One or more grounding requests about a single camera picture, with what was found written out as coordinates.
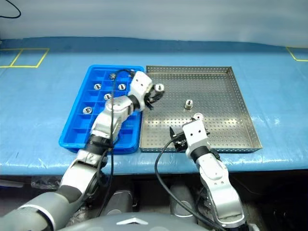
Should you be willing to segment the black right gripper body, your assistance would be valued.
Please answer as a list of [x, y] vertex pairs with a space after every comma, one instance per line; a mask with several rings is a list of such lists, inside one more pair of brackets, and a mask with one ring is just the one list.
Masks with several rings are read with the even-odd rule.
[[186, 151], [188, 145], [183, 131], [173, 135], [173, 144], [177, 152]]

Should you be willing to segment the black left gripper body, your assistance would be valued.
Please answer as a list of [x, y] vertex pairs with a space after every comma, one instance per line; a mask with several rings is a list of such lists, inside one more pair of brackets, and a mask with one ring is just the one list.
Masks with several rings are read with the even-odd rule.
[[144, 102], [146, 106], [151, 106], [154, 102], [156, 102], [156, 91], [154, 88], [151, 88], [150, 91], [145, 94]]

